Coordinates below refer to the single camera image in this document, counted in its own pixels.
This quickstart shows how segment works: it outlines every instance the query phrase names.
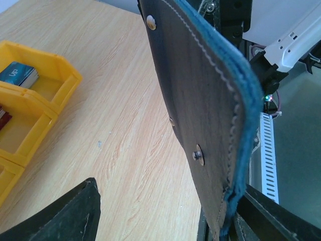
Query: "rivet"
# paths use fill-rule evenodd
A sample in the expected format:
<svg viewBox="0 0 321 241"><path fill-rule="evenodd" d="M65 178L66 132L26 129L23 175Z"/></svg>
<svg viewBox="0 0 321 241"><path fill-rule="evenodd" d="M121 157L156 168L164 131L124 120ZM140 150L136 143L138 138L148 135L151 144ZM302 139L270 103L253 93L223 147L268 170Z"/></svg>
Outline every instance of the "rivet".
<svg viewBox="0 0 321 241"><path fill-rule="evenodd" d="M214 5L214 3L211 3L211 4L209 4L209 5L207 6L206 11L207 11L208 13L211 13L212 11L214 11L214 9L215 9L215 5Z"/></svg>
<svg viewBox="0 0 321 241"><path fill-rule="evenodd" d="M151 30L155 30L156 29L156 22L155 19L153 18L152 15L148 15L146 18L146 23L147 26L151 29Z"/></svg>
<svg viewBox="0 0 321 241"><path fill-rule="evenodd" d="M196 151L193 152L193 159L199 161L202 166L204 166L204 157L200 145L196 145Z"/></svg>
<svg viewBox="0 0 321 241"><path fill-rule="evenodd" d="M170 123L171 123L172 127L174 127L174 126L175 126L175 123L174 123L174 121L173 121L173 119L172 119L172 118L170 118Z"/></svg>

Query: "teal book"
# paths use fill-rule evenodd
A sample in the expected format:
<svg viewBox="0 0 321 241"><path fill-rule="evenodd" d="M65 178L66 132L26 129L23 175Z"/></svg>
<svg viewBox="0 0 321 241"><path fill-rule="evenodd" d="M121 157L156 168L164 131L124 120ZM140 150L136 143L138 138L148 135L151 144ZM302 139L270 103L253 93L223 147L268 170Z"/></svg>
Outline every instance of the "teal book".
<svg viewBox="0 0 321 241"><path fill-rule="evenodd" d="M38 73L34 67L18 62L12 62L0 73L1 81L23 88L30 88L38 78Z"/></svg>

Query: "yellow container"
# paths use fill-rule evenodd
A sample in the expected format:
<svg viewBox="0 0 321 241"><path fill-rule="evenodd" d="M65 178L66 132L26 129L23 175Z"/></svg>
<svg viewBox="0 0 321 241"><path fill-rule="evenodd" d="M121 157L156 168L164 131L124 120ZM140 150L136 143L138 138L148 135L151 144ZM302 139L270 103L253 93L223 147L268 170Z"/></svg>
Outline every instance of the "yellow container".
<svg viewBox="0 0 321 241"><path fill-rule="evenodd" d="M24 168L0 158L0 206L24 172Z"/></svg>
<svg viewBox="0 0 321 241"><path fill-rule="evenodd" d="M9 41L0 43L0 72L16 61L35 67L39 79L30 89L0 81L0 87L25 92L60 114L70 96L80 84L82 76L57 54L46 53Z"/></svg>
<svg viewBox="0 0 321 241"><path fill-rule="evenodd" d="M0 131L0 157L25 167L58 116L27 91L0 88L0 105L12 115Z"/></svg>

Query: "wooden table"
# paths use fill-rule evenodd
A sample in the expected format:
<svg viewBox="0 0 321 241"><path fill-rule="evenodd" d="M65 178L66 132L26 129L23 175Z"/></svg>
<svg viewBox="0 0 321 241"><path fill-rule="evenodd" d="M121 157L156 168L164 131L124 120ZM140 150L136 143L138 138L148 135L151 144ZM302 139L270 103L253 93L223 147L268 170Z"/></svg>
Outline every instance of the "wooden table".
<svg viewBox="0 0 321 241"><path fill-rule="evenodd" d="M20 0L0 15L4 39L65 56L84 80L0 208L0 232L95 177L97 240L196 240L200 203L141 16L91 0Z"/></svg>

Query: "slotted white strip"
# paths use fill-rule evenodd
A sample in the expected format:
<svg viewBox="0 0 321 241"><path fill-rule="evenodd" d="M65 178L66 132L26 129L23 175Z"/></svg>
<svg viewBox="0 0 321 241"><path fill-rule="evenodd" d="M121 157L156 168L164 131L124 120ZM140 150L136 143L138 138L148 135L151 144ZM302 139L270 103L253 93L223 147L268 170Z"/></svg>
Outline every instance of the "slotted white strip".
<svg viewBox="0 0 321 241"><path fill-rule="evenodd" d="M262 193L278 204L273 120L269 114L261 113L260 136Z"/></svg>

